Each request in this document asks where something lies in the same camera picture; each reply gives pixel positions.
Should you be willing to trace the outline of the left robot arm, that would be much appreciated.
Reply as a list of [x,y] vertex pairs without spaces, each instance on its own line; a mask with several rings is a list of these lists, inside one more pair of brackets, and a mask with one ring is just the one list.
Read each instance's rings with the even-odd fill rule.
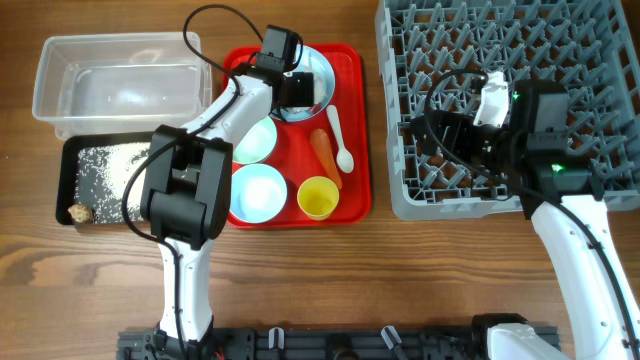
[[152,135],[140,212],[163,260],[164,311],[146,346],[156,359],[215,353],[209,258],[229,215],[233,150],[276,109],[313,104],[313,75],[296,69],[302,51],[296,32],[268,26],[261,49],[228,72],[225,90],[201,115]]

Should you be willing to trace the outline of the light blue bowl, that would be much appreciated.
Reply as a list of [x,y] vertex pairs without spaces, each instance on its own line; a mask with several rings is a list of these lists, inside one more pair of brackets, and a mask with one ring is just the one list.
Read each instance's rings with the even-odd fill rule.
[[265,223],[284,208],[288,187],[284,177],[266,164],[250,164],[232,175],[231,214],[246,223]]

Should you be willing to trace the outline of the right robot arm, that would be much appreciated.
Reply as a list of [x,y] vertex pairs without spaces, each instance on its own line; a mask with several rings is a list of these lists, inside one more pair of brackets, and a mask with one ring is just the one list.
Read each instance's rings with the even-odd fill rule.
[[636,359],[639,308],[609,229],[604,183],[568,149],[569,94],[552,80],[519,80],[508,91],[472,80],[474,116],[426,109],[410,122],[425,155],[503,183],[519,198],[552,261],[582,359]]

